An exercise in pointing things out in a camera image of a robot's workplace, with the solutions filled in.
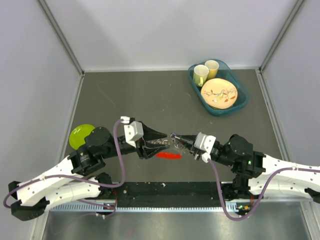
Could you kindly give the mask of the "metal keyring cluster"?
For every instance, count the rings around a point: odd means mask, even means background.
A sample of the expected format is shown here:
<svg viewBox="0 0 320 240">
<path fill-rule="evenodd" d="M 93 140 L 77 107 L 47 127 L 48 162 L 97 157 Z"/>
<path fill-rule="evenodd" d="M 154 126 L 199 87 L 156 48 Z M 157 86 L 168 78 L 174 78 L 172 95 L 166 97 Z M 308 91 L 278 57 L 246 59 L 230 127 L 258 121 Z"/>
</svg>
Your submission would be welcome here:
<svg viewBox="0 0 320 240">
<path fill-rule="evenodd" d="M 176 149 L 183 149 L 184 148 L 184 146 L 176 140 L 155 139 L 155 140 L 150 140 L 149 143 L 154 144 L 154 145 L 158 144 L 158 145 L 172 146 Z"/>
</svg>

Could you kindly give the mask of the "red handled metal key holder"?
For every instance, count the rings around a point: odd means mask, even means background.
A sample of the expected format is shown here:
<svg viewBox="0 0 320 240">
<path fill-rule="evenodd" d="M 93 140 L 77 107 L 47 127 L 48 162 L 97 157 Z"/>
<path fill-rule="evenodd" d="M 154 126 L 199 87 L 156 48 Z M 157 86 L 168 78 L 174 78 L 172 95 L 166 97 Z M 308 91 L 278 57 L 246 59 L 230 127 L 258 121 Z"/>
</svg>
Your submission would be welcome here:
<svg viewBox="0 0 320 240">
<path fill-rule="evenodd" d="M 178 160 L 181 159 L 182 156 L 178 153 L 170 153 L 170 152 L 159 152 L 155 155 L 157 158 L 167 159 L 167 160 Z"/>
</svg>

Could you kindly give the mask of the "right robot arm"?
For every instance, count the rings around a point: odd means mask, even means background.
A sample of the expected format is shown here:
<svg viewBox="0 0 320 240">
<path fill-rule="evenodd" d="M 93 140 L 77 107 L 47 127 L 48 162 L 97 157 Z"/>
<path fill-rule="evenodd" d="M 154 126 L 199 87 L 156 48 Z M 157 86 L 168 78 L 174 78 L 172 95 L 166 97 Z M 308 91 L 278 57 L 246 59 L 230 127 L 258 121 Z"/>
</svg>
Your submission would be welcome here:
<svg viewBox="0 0 320 240">
<path fill-rule="evenodd" d="M 230 168 L 235 177 L 221 186 L 223 197 L 257 199 L 295 196 L 320 201 L 320 168 L 274 158 L 255 151 L 253 144 L 238 134 L 225 144 L 202 132 L 197 135 L 171 134 L 172 141 L 186 148 L 205 163 L 219 163 Z"/>
</svg>

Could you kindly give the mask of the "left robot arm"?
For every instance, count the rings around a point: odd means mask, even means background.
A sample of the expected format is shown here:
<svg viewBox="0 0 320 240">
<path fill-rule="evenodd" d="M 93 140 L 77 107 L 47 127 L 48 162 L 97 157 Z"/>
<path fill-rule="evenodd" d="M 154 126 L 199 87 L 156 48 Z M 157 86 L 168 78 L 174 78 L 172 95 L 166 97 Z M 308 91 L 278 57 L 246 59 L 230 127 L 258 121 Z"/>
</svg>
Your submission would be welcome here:
<svg viewBox="0 0 320 240">
<path fill-rule="evenodd" d="M 107 199 L 126 181 L 123 156 L 136 153 L 150 159 L 170 146 L 162 143 L 167 134 L 146 126 L 133 117 L 122 117 L 110 132 L 105 127 L 76 127 L 69 137 L 74 149 L 61 162 L 25 182 L 8 184 L 8 197 L 14 202 L 3 205 L 21 221 L 38 218 L 56 206 L 85 199 Z M 118 157 L 121 180 L 113 183 L 107 173 L 93 174 L 105 167 L 105 159 Z"/>
</svg>

